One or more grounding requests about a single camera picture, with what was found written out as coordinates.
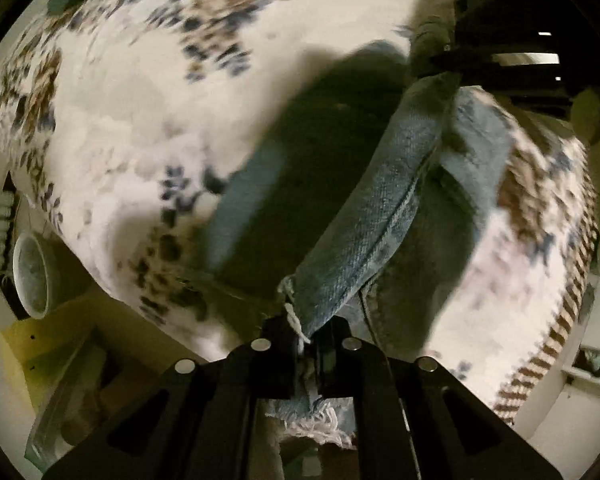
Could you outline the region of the blue denim jeans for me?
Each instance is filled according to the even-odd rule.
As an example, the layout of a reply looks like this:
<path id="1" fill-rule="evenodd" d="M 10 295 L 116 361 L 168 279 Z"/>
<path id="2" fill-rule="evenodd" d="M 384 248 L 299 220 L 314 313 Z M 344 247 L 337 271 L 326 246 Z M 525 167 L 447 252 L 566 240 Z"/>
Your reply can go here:
<path id="1" fill-rule="evenodd" d="M 375 41 L 266 125 L 202 231 L 198 268 L 298 323 L 296 390 L 265 402 L 280 440 L 347 444 L 349 399 L 317 391 L 317 332 L 335 316 L 398 359 L 419 354 L 494 214 L 517 125 L 452 73 L 416 78 Z"/>

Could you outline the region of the yellow box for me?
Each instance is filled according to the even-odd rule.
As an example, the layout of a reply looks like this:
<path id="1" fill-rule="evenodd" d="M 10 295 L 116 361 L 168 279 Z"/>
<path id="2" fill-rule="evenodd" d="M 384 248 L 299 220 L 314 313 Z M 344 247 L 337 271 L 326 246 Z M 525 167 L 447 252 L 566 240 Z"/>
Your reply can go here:
<path id="1" fill-rule="evenodd" d="M 7 382 L 34 414 L 94 327 L 80 309 L 65 306 L 40 320 L 27 318 L 1 331 Z"/>

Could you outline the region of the floral bed blanket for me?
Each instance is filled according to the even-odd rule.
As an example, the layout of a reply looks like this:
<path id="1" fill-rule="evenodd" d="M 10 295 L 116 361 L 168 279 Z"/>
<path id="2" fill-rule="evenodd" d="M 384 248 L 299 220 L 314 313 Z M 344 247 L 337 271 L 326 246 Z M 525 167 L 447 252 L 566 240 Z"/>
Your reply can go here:
<path id="1" fill-rule="evenodd" d="M 0 78 L 0 149 L 28 199 L 114 299 L 198 356 L 224 358 L 244 309 L 186 306 L 184 245 L 265 123 L 336 58 L 408 44 L 417 0 L 85 0 L 22 33 Z M 427 351 L 512 422 L 562 352 L 593 253 L 585 149 L 518 128 L 504 191 Z"/>

